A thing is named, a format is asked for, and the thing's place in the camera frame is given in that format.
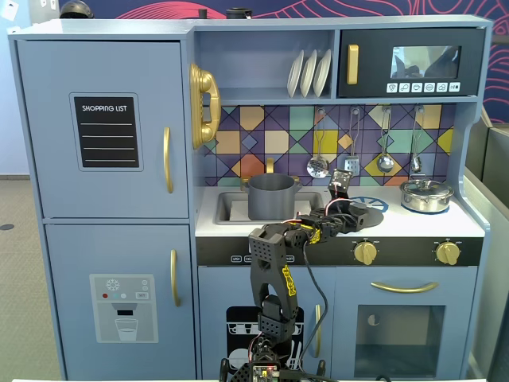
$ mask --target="hanging utensil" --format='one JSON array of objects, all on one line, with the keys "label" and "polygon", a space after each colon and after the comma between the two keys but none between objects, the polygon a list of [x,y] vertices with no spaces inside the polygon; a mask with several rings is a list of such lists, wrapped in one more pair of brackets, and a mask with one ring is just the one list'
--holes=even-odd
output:
[{"label": "hanging utensil", "polygon": [[[352,120],[353,116],[357,115],[357,129],[356,136],[352,136]],[[356,155],[356,140],[359,137],[359,125],[360,125],[360,109],[355,106],[350,109],[350,128],[348,129],[348,135],[350,135],[350,139],[352,140],[352,144],[350,145],[351,151],[350,155],[348,155],[344,159],[343,170],[351,171],[354,177],[358,177],[360,173],[359,167],[359,156]]]},{"label": "hanging utensil", "polygon": [[[385,122],[387,115],[387,133],[383,133],[383,123]],[[376,166],[383,173],[389,173],[394,168],[394,160],[387,154],[387,140],[389,139],[390,133],[390,106],[383,107],[383,116],[382,116],[382,154],[379,157],[379,160],[376,162]]]},{"label": "hanging utensil", "polygon": [[[419,132],[416,132],[415,125],[417,125],[417,116],[418,115],[422,115],[422,121],[421,121]],[[418,150],[419,150],[419,139],[421,139],[422,127],[424,126],[424,118],[425,118],[424,107],[416,106],[415,107],[414,127],[412,128],[412,159],[410,161],[410,168],[412,169],[412,172],[414,172],[414,173],[420,173],[422,170],[421,158],[419,158],[419,155],[421,153],[419,153]]]},{"label": "hanging utensil", "polygon": [[324,128],[325,110],[320,108],[317,110],[317,114],[322,117],[314,131],[315,137],[317,138],[318,141],[318,153],[316,157],[309,159],[308,173],[309,175],[316,179],[322,179],[328,175],[328,162],[321,156],[321,142],[324,140],[325,137]]}]

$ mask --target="play kitchen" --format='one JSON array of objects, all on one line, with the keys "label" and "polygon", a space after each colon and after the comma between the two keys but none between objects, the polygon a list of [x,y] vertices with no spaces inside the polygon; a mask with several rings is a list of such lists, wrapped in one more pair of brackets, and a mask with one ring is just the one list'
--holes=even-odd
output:
[{"label": "play kitchen", "polygon": [[286,366],[465,378],[489,225],[463,168],[492,23],[125,22],[9,36],[62,376],[239,370],[261,329],[248,236],[318,214],[339,233],[305,249],[323,294],[286,251]]}]

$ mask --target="kitchen cabinet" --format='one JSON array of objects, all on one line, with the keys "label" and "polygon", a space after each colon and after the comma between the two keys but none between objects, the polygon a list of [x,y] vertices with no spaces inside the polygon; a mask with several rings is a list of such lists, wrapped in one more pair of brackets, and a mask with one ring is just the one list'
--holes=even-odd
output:
[{"label": "kitchen cabinet", "polygon": [[187,218],[180,44],[17,46],[44,217]]},{"label": "kitchen cabinet", "polygon": [[69,380],[196,378],[188,226],[45,231]]},{"label": "kitchen cabinet", "polygon": [[[291,267],[290,270],[297,287],[298,304],[302,309],[297,316],[292,357],[289,360],[290,367],[295,368],[297,355],[301,354],[317,322],[317,309],[319,313],[324,313],[324,302],[305,267]],[[336,271],[334,267],[315,267],[313,273],[330,307],[319,333],[320,340],[313,340],[302,365],[306,371],[315,373],[318,362],[325,360],[327,375],[330,376]],[[249,341],[259,333],[258,309],[253,305],[249,267],[201,267],[198,277],[203,378],[217,379],[222,358],[230,359],[232,372],[247,361]]]},{"label": "kitchen cabinet", "polygon": [[336,272],[333,379],[460,378],[477,267]]}]

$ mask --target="stove knob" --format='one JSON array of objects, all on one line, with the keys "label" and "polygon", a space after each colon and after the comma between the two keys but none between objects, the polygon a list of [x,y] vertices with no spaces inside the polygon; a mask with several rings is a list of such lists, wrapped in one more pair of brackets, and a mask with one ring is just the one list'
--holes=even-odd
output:
[{"label": "stove knob", "polygon": [[354,249],[354,254],[361,263],[370,265],[376,257],[376,247],[368,242],[359,243],[356,245],[356,249]]},{"label": "stove knob", "polygon": [[437,258],[444,264],[454,265],[460,257],[460,249],[449,241],[440,244],[436,250]]}]

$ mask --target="silver pot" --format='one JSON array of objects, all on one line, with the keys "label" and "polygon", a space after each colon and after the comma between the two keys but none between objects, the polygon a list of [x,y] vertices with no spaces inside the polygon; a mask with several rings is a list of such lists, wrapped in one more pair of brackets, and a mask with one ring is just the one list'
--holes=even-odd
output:
[{"label": "silver pot", "polygon": [[423,213],[445,211],[454,194],[454,190],[448,185],[428,179],[405,181],[399,188],[402,206]]},{"label": "silver pot", "polygon": [[295,213],[295,194],[302,187],[282,173],[263,173],[243,181],[247,215],[251,220],[287,220]]}]

